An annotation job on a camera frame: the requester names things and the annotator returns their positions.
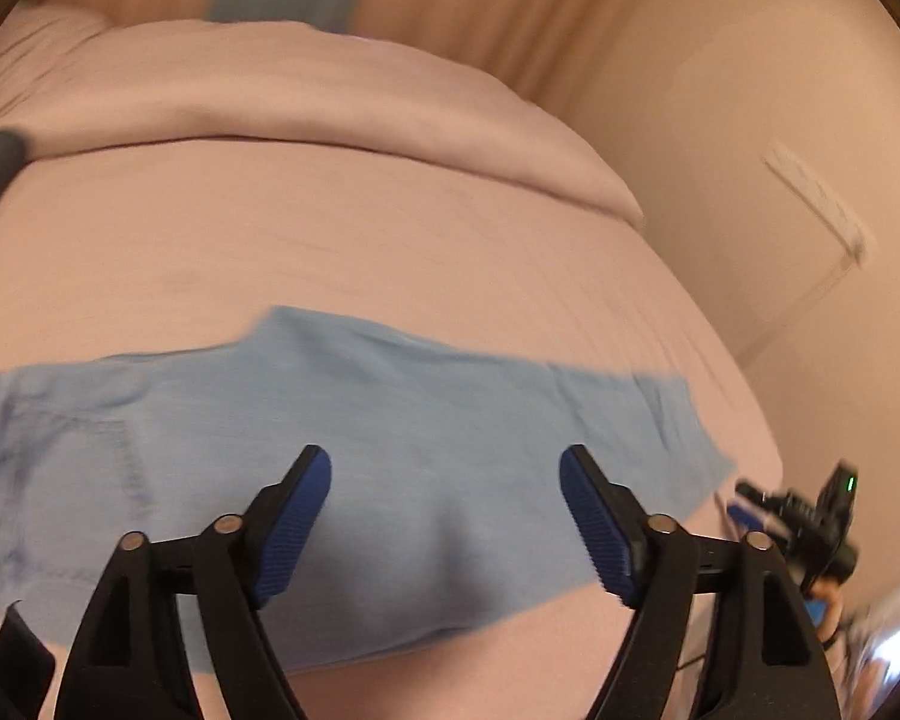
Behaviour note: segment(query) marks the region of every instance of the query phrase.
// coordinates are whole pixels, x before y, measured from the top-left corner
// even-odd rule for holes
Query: pink blanket
[[[0,34],[0,124],[43,158],[0,203],[0,370],[208,346],[295,305],[477,351],[676,372],[741,473],[779,482],[754,396],[631,227],[623,183],[496,81],[297,25],[17,16]],[[687,525],[717,535],[718,509]],[[574,720],[628,620],[593,584],[293,684],[313,720]],[[213,704],[213,680],[199,684]]]

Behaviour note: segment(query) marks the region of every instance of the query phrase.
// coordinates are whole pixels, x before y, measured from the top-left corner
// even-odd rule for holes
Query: beige wall
[[[744,365],[787,482],[862,471],[850,585],[900,581],[900,32],[876,0],[639,0],[567,119]],[[762,164],[778,137],[874,233],[866,269]]]

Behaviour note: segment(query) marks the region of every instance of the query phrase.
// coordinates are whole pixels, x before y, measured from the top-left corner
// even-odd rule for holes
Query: pink bedsheet
[[[42,156],[0,203],[0,370],[220,343],[295,305],[477,351],[676,372],[741,473],[779,482],[754,396],[632,228],[623,182],[495,81],[295,25],[107,31],[55,12],[34,26],[48,15],[7,25],[29,52],[7,30],[0,43],[18,79],[0,73],[0,124]],[[175,49],[188,41],[199,62]],[[687,524],[722,530],[711,504]],[[571,720],[628,620],[593,584],[293,686],[313,720]],[[212,703],[212,680],[199,686]]]

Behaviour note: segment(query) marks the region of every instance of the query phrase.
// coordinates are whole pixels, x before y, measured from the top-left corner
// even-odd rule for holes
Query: blue gripper pad
[[[813,624],[819,625],[823,622],[823,615],[826,614],[826,601],[805,600],[804,605],[807,607],[807,613]]]
[[[563,453],[559,475],[563,498],[601,584],[635,608],[646,583],[649,553],[641,527],[646,519],[643,509],[627,488],[607,482],[582,446]]]
[[[322,449],[310,459],[284,501],[260,550],[252,595],[258,608],[287,589],[303,545],[330,491],[330,456]]]
[[[764,530],[763,520],[753,512],[744,509],[738,503],[727,504],[727,515],[748,533],[750,531],[762,532]]]

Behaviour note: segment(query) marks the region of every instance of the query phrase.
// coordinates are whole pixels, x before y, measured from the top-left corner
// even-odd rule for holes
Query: black cable
[[[706,653],[701,653],[698,656],[696,656],[696,658],[689,659],[685,664],[677,666],[677,671],[683,671],[683,669],[689,668],[693,664],[698,664],[704,658],[706,658]]]

